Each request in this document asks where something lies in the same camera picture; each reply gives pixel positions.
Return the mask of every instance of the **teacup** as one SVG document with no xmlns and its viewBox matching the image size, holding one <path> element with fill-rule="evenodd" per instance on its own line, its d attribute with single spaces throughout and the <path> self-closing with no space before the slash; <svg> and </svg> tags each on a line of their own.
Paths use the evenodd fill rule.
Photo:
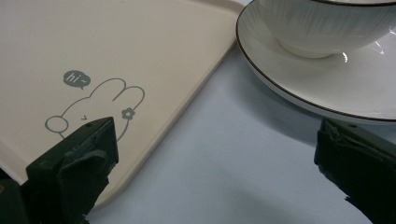
<svg viewBox="0 0 396 224">
<path fill-rule="evenodd" d="M 259 0 L 280 45 L 305 58 L 364 47 L 396 28 L 396 1 Z"/>
</svg>

